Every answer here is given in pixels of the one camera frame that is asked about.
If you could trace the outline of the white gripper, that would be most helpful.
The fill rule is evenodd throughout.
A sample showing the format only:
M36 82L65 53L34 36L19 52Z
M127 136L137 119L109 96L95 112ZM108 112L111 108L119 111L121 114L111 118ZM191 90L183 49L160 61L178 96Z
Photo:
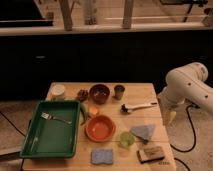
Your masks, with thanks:
M158 103L161 110L161 116L164 125L169 125L173 119L176 117L176 108L182 105L185 100L180 100L178 102L169 100L165 95L159 94L157 96Z

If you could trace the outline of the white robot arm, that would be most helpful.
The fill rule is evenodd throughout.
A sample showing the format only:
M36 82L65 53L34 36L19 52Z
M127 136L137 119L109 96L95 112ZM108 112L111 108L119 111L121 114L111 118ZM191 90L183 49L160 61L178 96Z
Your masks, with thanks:
M175 108L190 100L206 112L213 114L213 88L205 84L208 69L193 62L170 70L166 86L158 94L163 124L168 125L176 116Z

